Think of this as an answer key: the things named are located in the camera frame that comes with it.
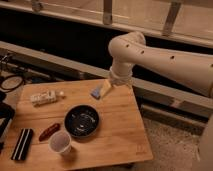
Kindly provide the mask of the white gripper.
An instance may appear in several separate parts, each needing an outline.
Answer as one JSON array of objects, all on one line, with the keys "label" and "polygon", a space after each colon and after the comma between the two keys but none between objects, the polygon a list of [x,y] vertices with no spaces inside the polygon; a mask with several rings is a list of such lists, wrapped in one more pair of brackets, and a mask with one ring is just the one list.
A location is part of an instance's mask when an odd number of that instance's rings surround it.
[{"label": "white gripper", "polygon": [[122,86],[126,85],[130,87],[132,85],[132,72],[116,72],[113,68],[109,70],[109,80],[106,79],[100,89],[100,97],[103,98],[107,95],[112,89],[113,85]]}]

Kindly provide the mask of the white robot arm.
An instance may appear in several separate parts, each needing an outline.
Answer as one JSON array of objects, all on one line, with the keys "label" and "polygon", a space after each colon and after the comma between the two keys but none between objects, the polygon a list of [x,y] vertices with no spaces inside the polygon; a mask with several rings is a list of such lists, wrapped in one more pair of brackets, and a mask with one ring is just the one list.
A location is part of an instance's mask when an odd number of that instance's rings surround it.
[{"label": "white robot arm", "polygon": [[213,99],[213,55],[150,47],[141,32],[112,38],[108,51],[112,85],[128,84],[139,65]]}]

